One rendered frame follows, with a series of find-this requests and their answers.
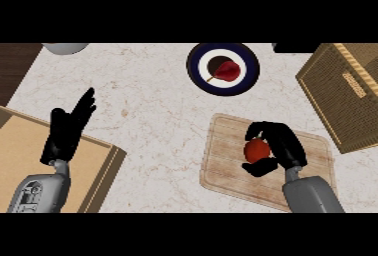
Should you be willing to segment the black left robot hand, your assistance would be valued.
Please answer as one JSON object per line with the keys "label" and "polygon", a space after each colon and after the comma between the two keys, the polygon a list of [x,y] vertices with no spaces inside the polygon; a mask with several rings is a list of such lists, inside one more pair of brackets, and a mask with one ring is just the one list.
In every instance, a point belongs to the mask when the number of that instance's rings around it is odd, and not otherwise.
{"label": "black left robot hand", "polygon": [[71,161],[82,133],[96,110],[95,89],[90,88],[82,96],[74,110],[68,113],[62,108],[51,112],[51,134],[46,140],[40,162],[46,165],[56,159]]}

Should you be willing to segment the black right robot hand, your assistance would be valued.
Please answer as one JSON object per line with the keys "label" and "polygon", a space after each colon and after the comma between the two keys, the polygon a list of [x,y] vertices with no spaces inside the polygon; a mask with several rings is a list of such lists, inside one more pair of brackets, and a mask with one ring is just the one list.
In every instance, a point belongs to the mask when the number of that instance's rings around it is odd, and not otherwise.
{"label": "black right robot hand", "polygon": [[291,128],[284,123],[253,122],[245,133],[245,140],[251,140],[257,135],[268,140],[273,156],[262,157],[254,163],[244,163],[245,171],[254,177],[265,176],[278,169],[278,166],[282,166],[287,171],[299,172],[307,165],[307,158]]}

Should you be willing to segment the pale wooden cutting board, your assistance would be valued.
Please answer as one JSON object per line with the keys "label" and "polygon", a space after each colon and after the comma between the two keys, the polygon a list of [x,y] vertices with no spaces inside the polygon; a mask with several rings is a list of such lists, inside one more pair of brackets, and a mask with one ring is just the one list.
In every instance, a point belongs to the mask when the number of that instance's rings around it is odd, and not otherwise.
{"label": "pale wooden cutting board", "polygon": [[[285,169],[278,169],[260,178],[244,170],[245,133],[251,120],[216,113],[211,118],[207,146],[203,159],[200,183],[204,188],[235,196],[285,212],[290,211],[282,186]],[[300,177],[321,176],[337,190],[334,158],[328,140],[310,133],[296,131],[302,142],[307,166]]]}

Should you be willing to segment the brown wicker basket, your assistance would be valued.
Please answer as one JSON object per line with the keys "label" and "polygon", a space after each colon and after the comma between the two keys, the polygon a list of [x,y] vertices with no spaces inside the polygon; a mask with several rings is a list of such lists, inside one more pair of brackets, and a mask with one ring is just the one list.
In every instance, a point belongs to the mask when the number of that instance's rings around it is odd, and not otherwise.
{"label": "brown wicker basket", "polygon": [[340,153],[378,146],[378,43],[322,43],[296,78]]}

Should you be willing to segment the dark red pepper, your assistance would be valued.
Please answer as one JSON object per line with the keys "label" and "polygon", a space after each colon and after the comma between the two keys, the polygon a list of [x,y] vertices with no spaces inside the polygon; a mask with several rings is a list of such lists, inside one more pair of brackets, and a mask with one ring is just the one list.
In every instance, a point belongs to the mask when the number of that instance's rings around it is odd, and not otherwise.
{"label": "dark red pepper", "polygon": [[241,74],[240,65],[234,61],[226,61],[219,66],[210,79],[216,78],[226,82],[232,82],[240,77],[240,74]]}

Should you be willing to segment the tan wooden box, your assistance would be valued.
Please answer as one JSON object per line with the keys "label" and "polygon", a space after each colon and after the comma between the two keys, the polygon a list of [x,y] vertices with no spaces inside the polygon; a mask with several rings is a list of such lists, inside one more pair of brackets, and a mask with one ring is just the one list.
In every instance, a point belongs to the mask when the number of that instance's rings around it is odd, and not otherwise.
{"label": "tan wooden box", "polygon": [[[0,213],[28,175],[53,173],[40,163],[51,124],[0,106]],[[98,212],[127,153],[115,145],[82,136],[70,162],[71,189],[64,213]]]}

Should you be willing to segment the dark brown wooden panel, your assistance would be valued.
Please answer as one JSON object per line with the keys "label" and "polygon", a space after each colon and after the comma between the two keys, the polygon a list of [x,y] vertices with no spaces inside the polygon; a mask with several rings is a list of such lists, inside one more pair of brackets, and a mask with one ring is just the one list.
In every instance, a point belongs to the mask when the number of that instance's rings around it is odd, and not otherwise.
{"label": "dark brown wooden panel", "polygon": [[0,106],[6,106],[42,51],[40,43],[0,43]]}

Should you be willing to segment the grey bowl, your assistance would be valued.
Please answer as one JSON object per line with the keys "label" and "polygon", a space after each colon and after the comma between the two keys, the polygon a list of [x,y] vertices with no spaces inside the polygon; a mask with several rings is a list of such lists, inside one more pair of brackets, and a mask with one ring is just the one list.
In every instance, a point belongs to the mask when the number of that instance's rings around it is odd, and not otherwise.
{"label": "grey bowl", "polygon": [[56,55],[71,55],[79,53],[87,46],[87,43],[45,43],[45,48]]}

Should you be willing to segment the navy and white plate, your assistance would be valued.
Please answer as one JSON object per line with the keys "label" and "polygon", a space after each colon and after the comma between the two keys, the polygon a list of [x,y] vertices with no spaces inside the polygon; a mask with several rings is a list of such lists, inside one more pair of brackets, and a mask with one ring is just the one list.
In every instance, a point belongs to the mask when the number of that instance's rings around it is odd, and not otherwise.
{"label": "navy and white plate", "polygon": [[[240,75],[234,81],[214,77],[223,62],[240,66]],[[216,96],[237,96],[254,86],[260,76],[259,59],[251,49],[241,43],[200,43],[191,50],[186,69],[192,82]]]}

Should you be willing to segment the black appliance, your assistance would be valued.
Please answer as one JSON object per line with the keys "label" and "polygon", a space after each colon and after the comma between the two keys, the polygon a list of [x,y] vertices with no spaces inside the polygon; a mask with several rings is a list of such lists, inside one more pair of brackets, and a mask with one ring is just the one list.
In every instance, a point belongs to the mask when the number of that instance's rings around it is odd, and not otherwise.
{"label": "black appliance", "polygon": [[273,43],[272,46],[276,53],[313,53],[319,43]]}

